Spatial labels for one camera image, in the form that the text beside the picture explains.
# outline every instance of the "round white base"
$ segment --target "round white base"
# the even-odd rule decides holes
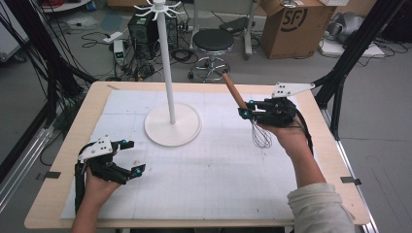
[[[170,123],[169,106],[152,109],[145,119],[148,136],[157,144],[177,147],[196,138],[202,127],[200,116],[189,105],[175,103],[176,123]]]

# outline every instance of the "concrete floor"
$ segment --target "concrete floor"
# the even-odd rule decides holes
[[[98,21],[104,20],[109,11],[82,12]],[[126,28],[123,18],[119,28]],[[105,33],[102,28],[96,29]],[[112,54],[107,46],[96,45],[84,49],[81,36],[88,33],[66,35],[72,53],[92,75],[111,70]],[[394,50],[403,50],[392,45]],[[269,60],[261,48],[247,61],[242,58],[242,43],[236,39],[235,49],[223,58],[230,63],[231,77],[239,84],[275,84],[276,82],[310,83],[327,74],[337,59],[314,56],[306,59]],[[350,163],[358,178],[361,191],[380,232],[412,232],[412,52],[397,53],[386,58],[373,58],[367,66],[356,65],[345,82],[340,118],[340,138]],[[200,79],[188,80],[190,65],[172,65],[176,83],[201,83]],[[156,74],[148,82],[160,82]],[[12,149],[31,120],[45,103],[45,95],[29,62],[10,60],[0,66],[1,135],[0,161]],[[44,160],[52,162],[62,143],[59,136],[45,151]],[[49,167],[36,161],[26,178],[1,213],[2,232],[62,232],[35,231],[24,227],[24,219],[42,185],[39,174]]]

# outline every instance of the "sleeve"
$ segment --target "sleeve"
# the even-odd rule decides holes
[[[313,183],[288,195],[294,232],[355,232],[350,213],[333,184]]]

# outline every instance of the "wooden handle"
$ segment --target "wooden handle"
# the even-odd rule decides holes
[[[224,79],[227,88],[229,89],[230,93],[233,96],[233,99],[236,101],[239,108],[247,109],[248,107],[246,106],[245,101],[243,101],[242,96],[239,94],[239,91],[237,91],[236,87],[233,84],[233,81],[230,79],[227,73],[223,73],[222,78]]]

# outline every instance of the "white pole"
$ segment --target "white pole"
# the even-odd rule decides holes
[[[170,114],[170,123],[176,123],[175,117],[175,104],[173,101],[173,89],[172,89],[172,75],[170,72],[170,60],[169,60],[169,47],[167,44],[167,33],[166,33],[166,22],[164,19],[164,13],[159,12],[157,15],[157,28],[158,28],[158,36],[160,40],[160,48],[161,48],[161,59],[163,62],[163,70],[164,70],[164,81],[166,82],[166,92],[167,92],[167,101],[169,104],[169,114]]]

